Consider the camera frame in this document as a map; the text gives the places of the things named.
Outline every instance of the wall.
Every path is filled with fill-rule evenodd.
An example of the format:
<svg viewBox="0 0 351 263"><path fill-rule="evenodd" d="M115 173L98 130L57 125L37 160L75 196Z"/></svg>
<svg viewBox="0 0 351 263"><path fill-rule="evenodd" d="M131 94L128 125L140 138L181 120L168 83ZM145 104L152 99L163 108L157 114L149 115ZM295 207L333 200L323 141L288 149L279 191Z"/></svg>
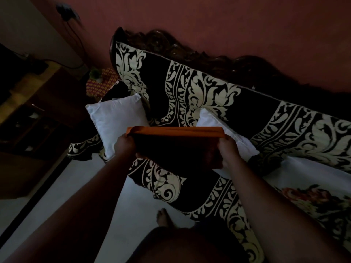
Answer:
<svg viewBox="0 0 351 263"><path fill-rule="evenodd" d="M122 26L160 28L210 55L264 57L285 74L351 92L351 0L31 0L59 33L55 2L78 12L73 27L97 66L110 66L110 39Z"/></svg>
<svg viewBox="0 0 351 263"><path fill-rule="evenodd" d="M29 0L0 0L0 43L20 54L75 67L82 59ZM87 67L70 70L84 75Z"/></svg>

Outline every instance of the orange object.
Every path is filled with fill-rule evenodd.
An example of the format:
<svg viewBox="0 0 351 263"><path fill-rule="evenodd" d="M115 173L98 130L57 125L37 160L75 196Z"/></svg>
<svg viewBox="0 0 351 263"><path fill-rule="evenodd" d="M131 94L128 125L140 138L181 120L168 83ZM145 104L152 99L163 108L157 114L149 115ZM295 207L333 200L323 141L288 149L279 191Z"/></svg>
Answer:
<svg viewBox="0 0 351 263"><path fill-rule="evenodd" d="M88 79L86 83L86 94L89 97L94 97L99 101L119 80L119 75L112 69L106 68L101 74L103 81L98 83L96 80Z"/></svg>
<svg viewBox="0 0 351 263"><path fill-rule="evenodd" d="M162 168L181 177L203 175L221 169L218 140L221 127L129 127L137 151Z"/></svg>

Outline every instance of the hand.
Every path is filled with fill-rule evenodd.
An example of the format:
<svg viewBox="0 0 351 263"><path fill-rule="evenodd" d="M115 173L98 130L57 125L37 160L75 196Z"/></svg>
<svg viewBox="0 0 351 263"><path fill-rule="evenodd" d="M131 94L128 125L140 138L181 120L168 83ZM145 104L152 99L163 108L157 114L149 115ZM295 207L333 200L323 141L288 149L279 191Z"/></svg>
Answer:
<svg viewBox="0 0 351 263"><path fill-rule="evenodd" d="M131 136L127 137L126 134L121 135L114 145L115 155L135 157L136 151L137 147L135 145L134 139Z"/></svg>
<svg viewBox="0 0 351 263"><path fill-rule="evenodd" d="M228 135L219 139L218 149L222 155L224 167L228 167L229 162L242 159L235 140Z"/></svg>

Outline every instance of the drawer handle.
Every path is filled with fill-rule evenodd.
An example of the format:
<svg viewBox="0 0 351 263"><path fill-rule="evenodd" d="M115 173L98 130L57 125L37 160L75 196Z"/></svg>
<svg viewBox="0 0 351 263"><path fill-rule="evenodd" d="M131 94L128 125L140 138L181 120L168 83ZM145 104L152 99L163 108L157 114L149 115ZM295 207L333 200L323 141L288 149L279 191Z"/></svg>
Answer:
<svg viewBox="0 0 351 263"><path fill-rule="evenodd" d="M32 104L32 106L33 106L34 108L37 108L38 110L45 111L44 109L39 108L38 106L36 106L36 105L34 105L34 104Z"/></svg>

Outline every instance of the wall socket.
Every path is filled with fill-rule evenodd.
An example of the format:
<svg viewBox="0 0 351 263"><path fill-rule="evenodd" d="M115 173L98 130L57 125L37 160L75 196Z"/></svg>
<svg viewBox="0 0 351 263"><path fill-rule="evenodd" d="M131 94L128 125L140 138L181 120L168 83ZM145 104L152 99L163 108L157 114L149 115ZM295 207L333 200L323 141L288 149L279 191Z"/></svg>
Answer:
<svg viewBox="0 0 351 263"><path fill-rule="evenodd" d="M56 10L61 15L64 21L68 21L71 18L80 21L79 15L75 10L73 10L73 8L69 4L58 3L56 4Z"/></svg>

